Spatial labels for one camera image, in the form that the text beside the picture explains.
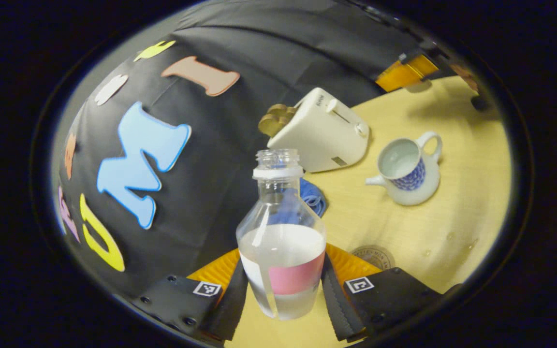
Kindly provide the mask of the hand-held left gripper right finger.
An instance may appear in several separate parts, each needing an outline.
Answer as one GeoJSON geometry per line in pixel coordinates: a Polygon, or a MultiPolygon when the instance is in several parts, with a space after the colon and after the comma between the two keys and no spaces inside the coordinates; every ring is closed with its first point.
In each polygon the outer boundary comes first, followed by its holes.
{"type": "Polygon", "coordinates": [[[400,267],[382,270],[330,243],[321,280],[335,335],[348,342],[382,334],[461,286],[439,293],[400,267]]]}

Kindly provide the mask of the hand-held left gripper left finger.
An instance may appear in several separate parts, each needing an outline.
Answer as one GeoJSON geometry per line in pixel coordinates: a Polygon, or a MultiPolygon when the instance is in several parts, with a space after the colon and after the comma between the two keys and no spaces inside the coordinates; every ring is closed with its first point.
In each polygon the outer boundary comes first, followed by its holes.
{"type": "Polygon", "coordinates": [[[165,275],[135,297],[133,305],[177,333],[223,346],[234,338],[247,288],[240,253],[234,249],[188,276],[165,275]]]}

